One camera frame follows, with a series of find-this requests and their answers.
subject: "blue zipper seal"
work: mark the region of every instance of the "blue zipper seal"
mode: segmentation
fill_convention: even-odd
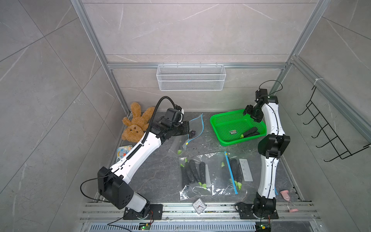
[[[229,164],[229,160],[228,160],[228,156],[227,156],[227,152],[225,151],[224,154],[226,155],[226,160],[227,160],[227,164],[228,164],[228,169],[229,169],[229,173],[232,177],[232,184],[233,184],[233,188],[234,188],[234,193],[235,194],[238,194],[237,192],[237,188],[236,188],[236,185],[234,183],[234,178],[233,178],[233,174],[232,174],[232,169],[231,169],[231,165]]]

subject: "ventilation grille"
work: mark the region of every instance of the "ventilation grille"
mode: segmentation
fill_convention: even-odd
[[[156,76],[161,91],[222,90],[226,70],[218,64],[159,65]]]
[[[139,222],[120,222],[117,226],[129,229],[132,232],[143,231],[139,229]],[[127,231],[123,228],[108,226],[106,223],[91,223],[89,232]],[[191,232],[191,231],[255,231],[254,222],[154,222],[150,231],[163,232]]]

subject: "table surface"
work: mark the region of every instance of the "table surface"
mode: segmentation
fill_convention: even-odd
[[[260,158],[261,155],[257,151],[257,146],[263,137],[227,147],[221,146],[210,124],[210,117],[218,113],[220,112],[203,113],[203,133],[190,142],[186,151],[182,154],[178,155],[169,151],[174,141],[176,142],[175,137],[165,141],[137,170],[129,184],[132,189],[151,202],[196,201],[198,196],[180,200],[181,173],[179,157],[186,156],[191,159],[192,157],[201,154],[227,151],[231,154],[238,154],[241,158],[247,159],[253,181],[243,182],[242,189],[239,190],[239,194],[237,195],[216,194],[214,196],[202,196],[202,200],[204,202],[253,202],[260,184],[262,165]],[[163,112],[158,112],[156,118],[163,114]],[[186,112],[184,114],[184,120],[194,119],[200,114],[201,112]],[[127,141],[123,141],[122,143],[123,146],[129,144],[134,145]],[[276,171],[276,189],[278,193],[282,190],[288,190],[291,196],[291,201],[299,201],[296,191],[293,188],[292,181],[287,174],[284,164],[281,162],[279,162]],[[276,199],[278,202],[285,201],[280,194],[276,196]]]

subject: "red wire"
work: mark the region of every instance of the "red wire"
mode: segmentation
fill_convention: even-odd
[[[150,219],[150,225],[152,225],[152,223],[154,222],[154,219],[153,219],[153,211],[151,210],[151,219]]]

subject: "wall hook rack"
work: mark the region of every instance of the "wall hook rack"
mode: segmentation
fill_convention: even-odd
[[[321,129],[319,130],[318,134],[317,134],[315,137],[312,136],[312,138],[317,138],[317,137],[319,136],[319,134],[321,133],[321,131],[323,131],[324,134],[326,135],[327,139],[328,139],[328,142],[326,142],[324,145],[322,145],[322,146],[320,146],[320,147],[318,147],[318,146],[316,146],[316,147],[317,147],[317,148],[321,148],[321,147],[327,145],[328,143],[331,143],[332,147],[335,149],[336,153],[338,154],[335,158],[332,158],[332,159],[330,159],[330,160],[324,160],[324,161],[325,161],[325,162],[330,162],[330,161],[333,161],[334,159],[336,159],[336,158],[338,158],[338,157],[340,157],[340,159],[343,160],[343,159],[348,158],[349,156],[352,156],[352,155],[354,155],[354,154],[357,154],[357,153],[360,152],[360,151],[363,151],[364,149],[369,148],[371,144],[368,144],[368,145],[364,146],[361,150],[358,150],[357,152],[354,152],[354,153],[351,153],[351,152],[349,151],[349,149],[345,146],[345,144],[344,144],[343,141],[340,139],[340,137],[338,136],[338,134],[336,133],[336,131],[335,131],[335,130],[332,128],[332,126],[328,123],[327,119],[322,115],[322,113],[319,111],[319,109],[317,108],[317,106],[312,102],[312,97],[313,97],[314,92],[316,91],[316,87],[313,86],[312,90],[313,90],[313,92],[312,92],[312,96],[311,96],[310,100],[308,101],[308,103],[305,105],[305,106],[306,106],[305,110],[303,111],[303,113],[301,113],[301,114],[297,114],[297,115],[302,115],[302,114],[305,113],[305,111],[308,110],[308,111],[312,114],[313,118],[312,118],[308,123],[303,123],[303,124],[304,124],[304,125],[308,125],[308,124],[311,123],[313,120],[315,120],[315,121],[318,123],[318,125],[320,126],[320,128],[321,128]],[[310,107],[311,105],[314,106],[314,107],[316,108],[316,110],[318,111],[318,113],[317,113],[316,115],[314,115],[313,112],[309,109],[309,107]],[[321,115],[322,118],[326,121],[326,124],[325,124],[324,126],[321,126],[320,123],[318,122],[318,120],[317,120],[317,118],[316,118],[318,115]],[[329,136],[326,134],[326,132],[325,132],[325,130],[324,130],[325,127],[330,127],[330,128],[331,128],[331,130],[332,130],[332,131],[334,132],[334,134],[335,134],[335,137],[334,137],[334,138],[332,138],[332,139],[329,138]],[[334,144],[332,143],[332,141],[333,141],[334,139],[336,139],[336,138],[338,138],[338,139],[340,140],[340,142],[343,144],[343,146],[344,146],[345,149],[346,149],[346,151],[343,152],[343,153],[341,153],[341,154],[339,153],[339,151],[336,149],[336,147],[335,147]],[[346,157],[344,157],[344,158],[341,157],[341,156],[344,155],[345,153],[349,153],[349,155],[346,156]]]

